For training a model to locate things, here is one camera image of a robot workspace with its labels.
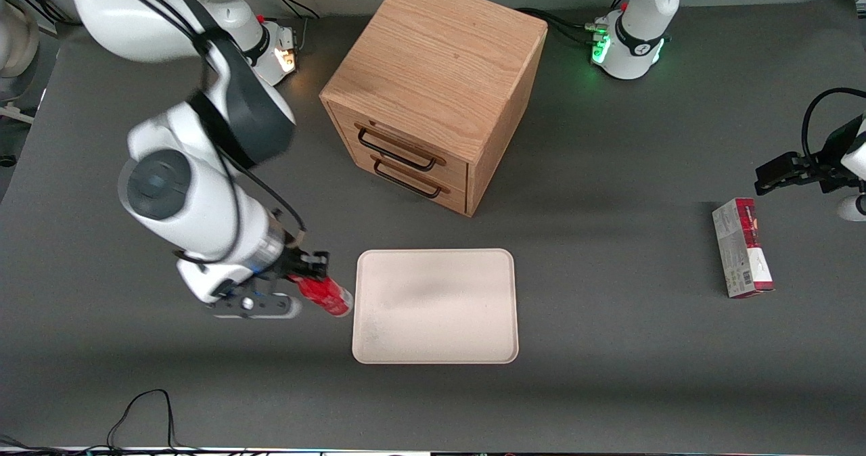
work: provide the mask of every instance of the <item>orange light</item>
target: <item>orange light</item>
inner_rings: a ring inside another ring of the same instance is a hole
[[[276,61],[279,62],[279,67],[282,67],[282,71],[287,74],[294,71],[293,50],[273,49],[273,55],[276,56]]]

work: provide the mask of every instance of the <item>beige tray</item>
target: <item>beige tray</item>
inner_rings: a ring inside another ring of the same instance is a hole
[[[360,363],[511,363],[514,260],[506,250],[370,250],[358,259]]]

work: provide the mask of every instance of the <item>green led light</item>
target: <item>green led light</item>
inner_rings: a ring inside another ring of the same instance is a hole
[[[658,50],[656,50],[656,56],[652,58],[653,64],[658,62],[658,58],[662,55],[662,47],[664,46],[664,38],[662,38],[661,42],[658,43]]]
[[[607,50],[610,48],[610,37],[604,36],[601,42],[596,43],[596,49],[593,50],[593,60],[596,64],[600,64],[604,62],[604,58],[607,56]]]

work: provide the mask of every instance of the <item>wooden drawer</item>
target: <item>wooden drawer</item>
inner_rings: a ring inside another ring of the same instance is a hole
[[[466,190],[467,164],[451,155],[433,152],[424,144],[407,141],[386,125],[371,120],[336,102],[330,104],[334,120],[353,159],[374,154],[398,162],[435,182]]]
[[[463,206],[449,207],[472,216],[526,111],[546,36],[541,19],[485,0],[384,0],[319,98],[356,164],[460,191]]]
[[[355,163],[367,172],[375,173],[375,175],[398,185],[398,187],[413,191],[413,193],[455,212],[466,214],[466,191],[462,188],[433,181],[421,173],[377,154],[356,156]]]

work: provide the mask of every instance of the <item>box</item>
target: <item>box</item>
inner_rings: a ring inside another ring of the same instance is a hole
[[[773,278],[758,241],[754,199],[734,199],[712,213],[725,268],[727,295],[749,298],[773,290]]]
[[[472,216],[545,36],[544,21],[485,0],[384,0],[319,97],[356,165]]]

